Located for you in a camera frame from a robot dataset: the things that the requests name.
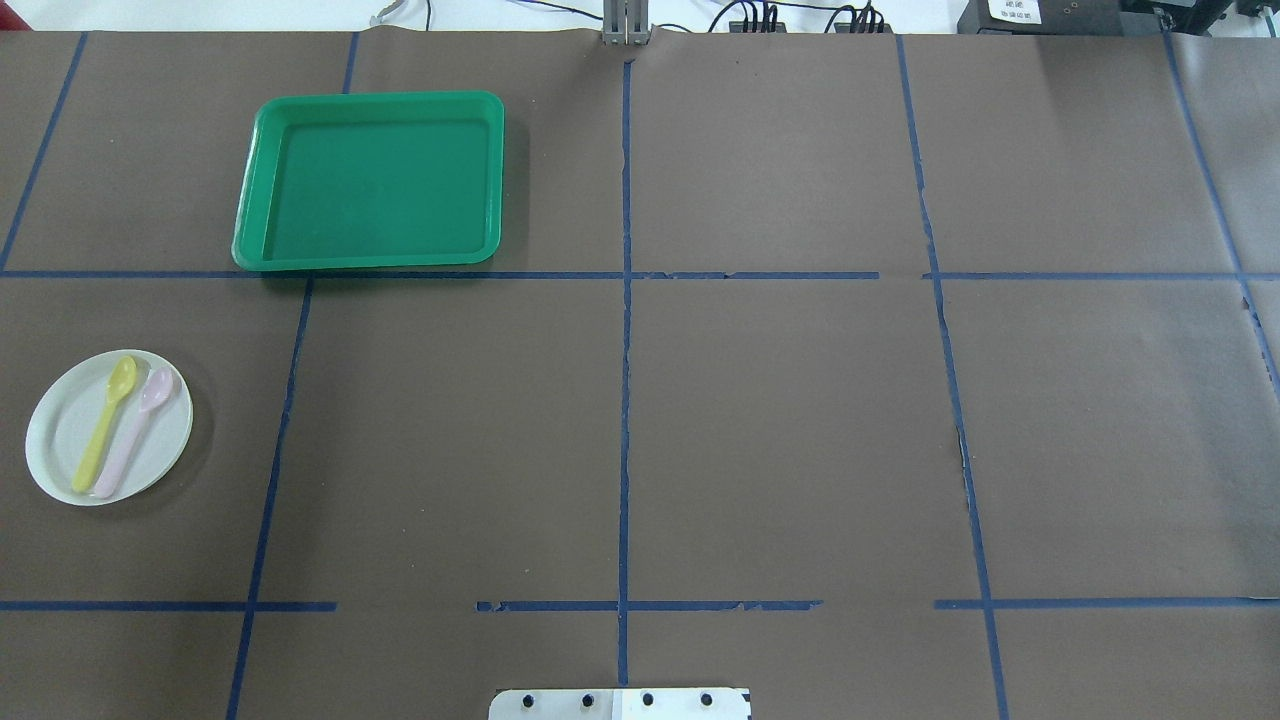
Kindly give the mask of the black equipment box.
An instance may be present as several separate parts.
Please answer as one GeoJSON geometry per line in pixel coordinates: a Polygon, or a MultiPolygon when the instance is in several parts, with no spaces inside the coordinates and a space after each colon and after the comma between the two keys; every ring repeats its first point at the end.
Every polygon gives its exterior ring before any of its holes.
{"type": "Polygon", "coordinates": [[[1123,36],[1119,1],[968,1],[959,35],[1123,36]]]}

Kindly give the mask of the white metal base plate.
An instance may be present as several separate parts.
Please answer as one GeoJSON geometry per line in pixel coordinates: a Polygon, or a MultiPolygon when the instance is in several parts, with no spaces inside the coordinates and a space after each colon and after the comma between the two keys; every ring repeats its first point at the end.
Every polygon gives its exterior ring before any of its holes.
{"type": "Polygon", "coordinates": [[[731,687],[508,689],[489,719],[751,719],[750,691],[731,687]]]}

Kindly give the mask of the white round plate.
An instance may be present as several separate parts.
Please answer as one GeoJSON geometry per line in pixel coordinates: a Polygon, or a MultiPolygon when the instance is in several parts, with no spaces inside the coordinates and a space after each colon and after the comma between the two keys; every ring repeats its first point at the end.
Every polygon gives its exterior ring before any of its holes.
{"type": "Polygon", "coordinates": [[[81,361],[49,387],[29,419],[26,461],[36,484],[49,496],[76,506],[104,506],[138,495],[161,480],[186,451],[193,424],[195,407],[186,379],[172,363],[143,350],[113,350],[81,361]],[[148,374],[160,366],[172,368],[177,378],[175,393],[150,418],[115,495],[97,498],[91,489],[78,495],[72,489],[72,478],[102,410],[108,378],[125,354],[138,364],[138,383],[116,411],[100,473],[138,411],[148,374]]]}

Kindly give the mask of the pink plastic spoon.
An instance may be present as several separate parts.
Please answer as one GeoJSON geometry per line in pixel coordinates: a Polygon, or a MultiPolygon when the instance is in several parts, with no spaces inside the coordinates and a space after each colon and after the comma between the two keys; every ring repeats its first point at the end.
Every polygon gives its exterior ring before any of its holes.
{"type": "Polygon", "coordinates": [[[177,375],[169,366],[160,366],[148,374],[141,391],[138,411],[111,448],[102,470],[91,488],[97,498],[110,498],[119,488],[131,457],[152,416],[174,393],[177,375]]]}

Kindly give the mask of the green plastic tray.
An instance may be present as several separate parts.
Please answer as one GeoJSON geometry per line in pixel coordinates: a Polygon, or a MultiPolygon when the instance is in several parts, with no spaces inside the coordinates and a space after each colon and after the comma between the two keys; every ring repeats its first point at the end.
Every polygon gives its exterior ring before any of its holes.
{"type": "Polygon", "coordinates": [[[253,120],[230,255],[247,272],[485,263],[504,173],[506,106],[488,91],[275,97],[253,120]]]}

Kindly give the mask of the black power strip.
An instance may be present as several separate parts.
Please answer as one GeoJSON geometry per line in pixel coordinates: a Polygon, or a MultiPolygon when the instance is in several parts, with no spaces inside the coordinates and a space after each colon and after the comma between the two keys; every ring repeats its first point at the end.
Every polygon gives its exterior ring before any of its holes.
{"type": "Polygon", "coordinates": [[[776,35],[787,31],[780,19],[780,5],[769,1],[731,3],[716,18],[716,24],[723,24],[730,33],[736,35],[776,35]],[[740,8],[742,17],[736,20],[724,20],[731,8],[740,8]]]}
{"type": "Polygon", "coordinates": [[[867,1],[860,6],[846,4],[835,9],[826,23],[824,32],[832,35],[888,35],[893,31],[874,3],[867,1]]]}

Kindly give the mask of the black power strip right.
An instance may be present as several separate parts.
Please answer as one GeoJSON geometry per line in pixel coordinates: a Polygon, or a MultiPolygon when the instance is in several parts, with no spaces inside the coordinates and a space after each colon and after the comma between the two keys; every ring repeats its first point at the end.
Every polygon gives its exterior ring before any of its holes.
{"type": "Polygon", "coordinates": [[[832,35],[888,35],[893,31],[874,3],[867,1],[860,6],[846,4],[835,9],[826,23],[824,32],[832,35]]]}

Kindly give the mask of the yellow plastic spoon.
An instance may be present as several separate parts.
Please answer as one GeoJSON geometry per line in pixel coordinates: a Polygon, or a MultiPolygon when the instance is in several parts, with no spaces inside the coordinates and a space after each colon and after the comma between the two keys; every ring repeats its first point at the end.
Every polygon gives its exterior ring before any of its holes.
{"type": "Polygon", "coordinates": [[[134,391],[138,375],[138,364],[132,355],[125,354],[116,360],[108,378],[102,410],[72,478],[72,489],[76,493],[87,495],[96,482],[116,411],[134,391]]]}

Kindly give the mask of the grey aluminium post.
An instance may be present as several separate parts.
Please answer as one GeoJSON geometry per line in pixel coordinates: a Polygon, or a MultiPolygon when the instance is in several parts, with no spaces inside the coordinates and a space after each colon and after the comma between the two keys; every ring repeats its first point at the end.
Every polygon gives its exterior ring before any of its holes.
{"type": "Polygon", "coordinates": [[[605,0],[602,6],[602,42],[605,46],[643,46],[652,40],[648,0],[605,0]]]}

